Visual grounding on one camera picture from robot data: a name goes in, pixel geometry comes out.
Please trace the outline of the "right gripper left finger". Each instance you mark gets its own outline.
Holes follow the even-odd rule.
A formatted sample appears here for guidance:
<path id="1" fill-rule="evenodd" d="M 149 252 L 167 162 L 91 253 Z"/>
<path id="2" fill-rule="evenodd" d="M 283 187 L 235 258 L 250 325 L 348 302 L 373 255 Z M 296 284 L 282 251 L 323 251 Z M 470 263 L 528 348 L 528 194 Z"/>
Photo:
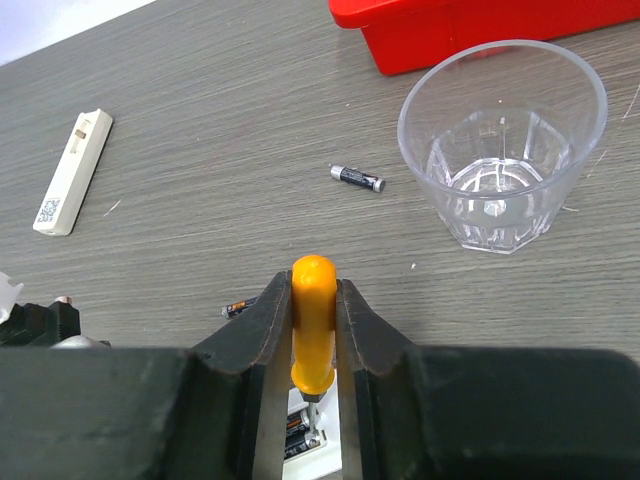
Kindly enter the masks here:
<path id="1" fill-rule="evenodd" d="M 191 348 L 1 346 L 5 479 L 277 479 L 291 276 Z"/>

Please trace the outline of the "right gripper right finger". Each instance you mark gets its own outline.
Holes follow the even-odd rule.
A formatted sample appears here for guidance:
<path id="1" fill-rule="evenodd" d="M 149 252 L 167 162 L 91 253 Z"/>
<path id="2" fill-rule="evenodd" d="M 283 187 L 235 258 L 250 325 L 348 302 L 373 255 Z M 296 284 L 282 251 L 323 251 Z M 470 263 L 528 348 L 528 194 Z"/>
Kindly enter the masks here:
<path id="1" fill-rule="evenodd" d="M 338 284 L 347 479 L 635 479 L 639 368 L 599 349 L 419 346 Z"/>

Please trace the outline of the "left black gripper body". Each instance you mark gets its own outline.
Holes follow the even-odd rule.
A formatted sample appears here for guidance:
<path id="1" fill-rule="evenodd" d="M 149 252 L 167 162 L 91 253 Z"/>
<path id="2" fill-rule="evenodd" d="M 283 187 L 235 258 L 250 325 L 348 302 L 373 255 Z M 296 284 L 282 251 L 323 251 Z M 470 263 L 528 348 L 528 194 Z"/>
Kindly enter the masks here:
<path id="1" fill-rule="evenodd" d="M 110 347 L 110 342 L 83 335 L 80 312 L 68 297 L 58 297 L 48 306 L 15 304 L 1 323 L 1 346 L 102 348 Z"/>

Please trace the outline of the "grey battery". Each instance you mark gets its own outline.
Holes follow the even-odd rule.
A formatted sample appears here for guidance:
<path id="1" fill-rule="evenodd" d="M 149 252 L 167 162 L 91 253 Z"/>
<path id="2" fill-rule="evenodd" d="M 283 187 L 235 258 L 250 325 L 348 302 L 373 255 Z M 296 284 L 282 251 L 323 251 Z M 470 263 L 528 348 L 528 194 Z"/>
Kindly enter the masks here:
<path id="1" fill-rule="evenodd" d="M 385 180 L 380 177 L 339 165 L 332 165 L 330 167 L 330 175 L 335 180 L 365 188 L 376 193 L 381 193 L 386 185 Z"/>
<path id="2" fill-rule="evenodd" d="M 243 311 L 254 305 L 257 297 L 252 297 L 236 303 L 225 305 L 221 308 L 221 314 L 227 319 L 233 319 L 239 316 Z"/>

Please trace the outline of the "wide white remote control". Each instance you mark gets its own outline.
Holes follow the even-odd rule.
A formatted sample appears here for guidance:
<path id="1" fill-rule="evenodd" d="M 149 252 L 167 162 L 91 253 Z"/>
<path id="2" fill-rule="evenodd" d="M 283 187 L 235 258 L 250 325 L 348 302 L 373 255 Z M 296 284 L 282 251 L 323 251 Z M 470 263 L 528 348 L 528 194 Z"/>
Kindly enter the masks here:
<path id="1" fill-rule="evenodd" d="M 311 407 L 300 391 L 289 391 L 283 479 L 322 479 L 342 468 L 337 380 Z"/>

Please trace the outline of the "slim white remote control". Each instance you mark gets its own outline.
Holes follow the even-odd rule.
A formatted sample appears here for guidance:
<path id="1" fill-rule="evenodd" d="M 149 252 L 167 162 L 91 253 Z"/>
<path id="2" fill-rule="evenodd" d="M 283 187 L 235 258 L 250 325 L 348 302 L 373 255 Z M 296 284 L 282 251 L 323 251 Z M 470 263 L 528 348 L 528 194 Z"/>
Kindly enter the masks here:
<path id="1" fill-rule="evenodd" d="M 113 125 L 102 109 L 78 115 L 32 228 L 47 236 L 70 235 Z"/>

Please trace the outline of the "orange handled screwdriver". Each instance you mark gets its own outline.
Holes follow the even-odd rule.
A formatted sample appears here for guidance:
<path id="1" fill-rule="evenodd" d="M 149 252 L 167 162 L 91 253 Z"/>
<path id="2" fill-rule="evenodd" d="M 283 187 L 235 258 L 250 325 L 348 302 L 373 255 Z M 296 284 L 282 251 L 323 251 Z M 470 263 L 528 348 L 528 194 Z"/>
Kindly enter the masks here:
<path id="1" fill-rule="evenodd" d="M 291 379 L 311 407 L 311 422 L 315 420 L 313 404 L 320 401 L 335 378 L 336 295 L 336 267 L 328 258 L 309 255 L 293 264 Z"/>

